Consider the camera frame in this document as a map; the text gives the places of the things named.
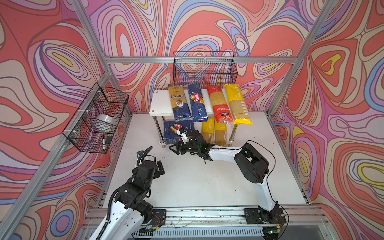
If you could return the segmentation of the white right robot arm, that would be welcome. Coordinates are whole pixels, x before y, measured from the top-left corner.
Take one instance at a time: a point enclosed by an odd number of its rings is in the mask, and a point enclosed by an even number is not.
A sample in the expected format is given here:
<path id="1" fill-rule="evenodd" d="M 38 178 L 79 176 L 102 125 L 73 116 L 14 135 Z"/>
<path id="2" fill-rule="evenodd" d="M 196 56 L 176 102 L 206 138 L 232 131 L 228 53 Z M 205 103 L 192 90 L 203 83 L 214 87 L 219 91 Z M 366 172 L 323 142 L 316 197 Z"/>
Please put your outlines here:
<path id="1" fill-rule="evenodd" d="M 273 199 L 268 185 L 269 162 L 247 141 L 241 147 L 222 147 L 207 143 L 199 131 L 180 134 L 181 141 L 169 146 L 169 149 L 177 155 L 190 153 L 197 155 L 205 161 L 225 161 L 235 163 L 243 176 L 254 184 L 259 196 L 259 209 L 274 216 L 279 204 Z"/>

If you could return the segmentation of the blue Barilla spaghetti box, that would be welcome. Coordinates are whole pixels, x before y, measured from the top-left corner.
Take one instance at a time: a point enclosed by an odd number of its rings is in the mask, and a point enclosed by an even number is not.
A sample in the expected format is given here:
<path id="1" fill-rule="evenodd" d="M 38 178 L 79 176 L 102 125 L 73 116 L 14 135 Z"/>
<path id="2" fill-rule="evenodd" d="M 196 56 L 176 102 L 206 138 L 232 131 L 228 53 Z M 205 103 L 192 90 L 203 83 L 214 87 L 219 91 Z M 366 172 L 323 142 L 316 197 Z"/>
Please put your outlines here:
<path id="1" fill-rule="evenodd" d="M 194 122 L 206 122 L 208 114 L 205 107 L 202 90 L 199 85 L 188 85 L 188 94 L 191 104 L 191 114 Z"/>

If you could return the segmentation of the blue Ankara spaghetti bag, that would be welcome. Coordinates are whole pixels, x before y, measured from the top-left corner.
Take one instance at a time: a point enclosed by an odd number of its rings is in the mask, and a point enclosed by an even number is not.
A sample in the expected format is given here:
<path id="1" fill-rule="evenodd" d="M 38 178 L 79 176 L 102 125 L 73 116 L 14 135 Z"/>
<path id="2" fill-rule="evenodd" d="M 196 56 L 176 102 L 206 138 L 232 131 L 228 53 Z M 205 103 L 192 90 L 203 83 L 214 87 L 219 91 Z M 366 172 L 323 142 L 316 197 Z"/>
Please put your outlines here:
<path id="1" fill-rule="evenodd" d="M 169 85 L 168 90 L 175 121 L 192 120 L 184 88 L 182 86 Z"/>

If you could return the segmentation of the yellow Pastatime bag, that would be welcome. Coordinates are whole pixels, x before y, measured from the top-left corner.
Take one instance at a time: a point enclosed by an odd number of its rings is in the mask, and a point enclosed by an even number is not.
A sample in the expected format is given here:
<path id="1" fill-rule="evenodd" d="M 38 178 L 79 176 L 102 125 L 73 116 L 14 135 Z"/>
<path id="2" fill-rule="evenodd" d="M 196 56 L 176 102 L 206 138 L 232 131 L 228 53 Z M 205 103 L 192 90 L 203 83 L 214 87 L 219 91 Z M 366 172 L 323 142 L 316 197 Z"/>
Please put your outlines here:
<path id="1" fill-rule="evenodd" d="M 209 144 L 213 144 L 215 142 L 214 133 L 215 133 L 215 119 L 208 118 L 206 122 L 203 122 L 203 126 L 202 126 L 202 135 L 204 140 Z"/>
<path id="2" fill-rule="evenodd" d="M 235 125 L 253 125 L 249 111 L 238 84 L 225 85 L 229 107 Z"/>
<path id="3" fill-rule="evenodd" d="M 218 123 L 215 120 L 215 143 L 218 146 L 227 147 L 227 124 Z"/>

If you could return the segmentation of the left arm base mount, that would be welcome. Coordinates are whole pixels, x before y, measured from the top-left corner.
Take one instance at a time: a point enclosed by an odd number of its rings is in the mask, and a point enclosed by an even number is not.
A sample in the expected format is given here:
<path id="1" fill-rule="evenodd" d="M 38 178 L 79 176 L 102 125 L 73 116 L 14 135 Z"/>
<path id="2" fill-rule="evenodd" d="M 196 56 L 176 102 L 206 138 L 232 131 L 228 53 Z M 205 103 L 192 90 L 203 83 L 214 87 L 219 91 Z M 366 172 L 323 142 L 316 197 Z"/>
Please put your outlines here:
<path id="1" fill-rule="evenodd" d="M 167 210 L 166 209 L 154 209 L 150 220 L 143 223 L 143 226 L 148 228 L 156 228 L 165 225 Z"/>

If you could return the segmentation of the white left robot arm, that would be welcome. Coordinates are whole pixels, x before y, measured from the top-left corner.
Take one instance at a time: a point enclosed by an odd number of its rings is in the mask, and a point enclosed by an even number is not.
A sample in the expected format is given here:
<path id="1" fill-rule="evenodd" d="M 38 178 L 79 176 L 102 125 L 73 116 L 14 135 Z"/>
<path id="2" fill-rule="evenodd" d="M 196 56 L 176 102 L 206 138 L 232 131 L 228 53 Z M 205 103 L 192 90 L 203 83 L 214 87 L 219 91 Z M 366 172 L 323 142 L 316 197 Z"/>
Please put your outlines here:
<path id="1" fill-rule="evenodd" d="M 133 175 L 115 189 L 108 201 L 107 213 L 91 240 L 127 240 L 141 225 L 153 217 L 153 206 L 145 201 L 151 196 L 153 180 L 165 174 L 160 161 L 146 160 L 153 149 L 148 147 L 139 154 Z"/>

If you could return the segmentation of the blue Barilla rigatoni box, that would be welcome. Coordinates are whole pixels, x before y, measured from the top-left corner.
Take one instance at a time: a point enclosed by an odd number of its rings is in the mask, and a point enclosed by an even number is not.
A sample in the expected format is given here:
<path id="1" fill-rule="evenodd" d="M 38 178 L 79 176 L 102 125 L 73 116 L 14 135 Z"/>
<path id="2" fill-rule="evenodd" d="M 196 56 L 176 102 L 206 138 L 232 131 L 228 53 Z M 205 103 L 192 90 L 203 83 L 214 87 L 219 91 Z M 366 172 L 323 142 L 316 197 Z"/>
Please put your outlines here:
<path id="1" fill-rule="evenodd" d="M 187 121 L 168 121 L 164 122 L 164 139 L 166 145 L 173 145 L 181 141 L 180 135 L 178 135 L 177 130 L 183 128 L 187 130 L 188 133 L 195 130 L 194 122 L 191 120 Z"/>

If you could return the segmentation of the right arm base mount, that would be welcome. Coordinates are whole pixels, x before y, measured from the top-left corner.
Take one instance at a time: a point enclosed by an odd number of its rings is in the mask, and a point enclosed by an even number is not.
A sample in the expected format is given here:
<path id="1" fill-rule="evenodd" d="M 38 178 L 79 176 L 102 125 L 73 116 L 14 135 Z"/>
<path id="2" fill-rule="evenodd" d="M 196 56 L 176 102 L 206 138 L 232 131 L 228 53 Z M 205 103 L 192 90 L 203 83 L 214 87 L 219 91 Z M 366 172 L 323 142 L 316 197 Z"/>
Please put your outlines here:
<path id="1" fill-rule="evenodd" d="M 282 208 L 275 206 L 271 211 L 262 208 L 245 208 L 243 217 L 247 224 L 276 224 L 284 225 L 287 223 Z"/>

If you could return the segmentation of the red spaghetti bag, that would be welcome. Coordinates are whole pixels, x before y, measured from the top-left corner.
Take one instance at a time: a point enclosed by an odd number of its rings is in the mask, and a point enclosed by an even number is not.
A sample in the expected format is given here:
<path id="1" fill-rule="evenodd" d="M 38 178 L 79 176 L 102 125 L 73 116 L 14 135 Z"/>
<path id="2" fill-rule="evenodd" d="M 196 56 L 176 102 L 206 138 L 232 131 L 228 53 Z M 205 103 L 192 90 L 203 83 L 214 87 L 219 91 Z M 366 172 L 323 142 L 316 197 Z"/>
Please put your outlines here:
<path id="1" fill-rule="evenodd" d="M 234 119 L 222 89 L 218 86 L 208 85 L 207 91 L 217 123 L 233 123 Z"/>

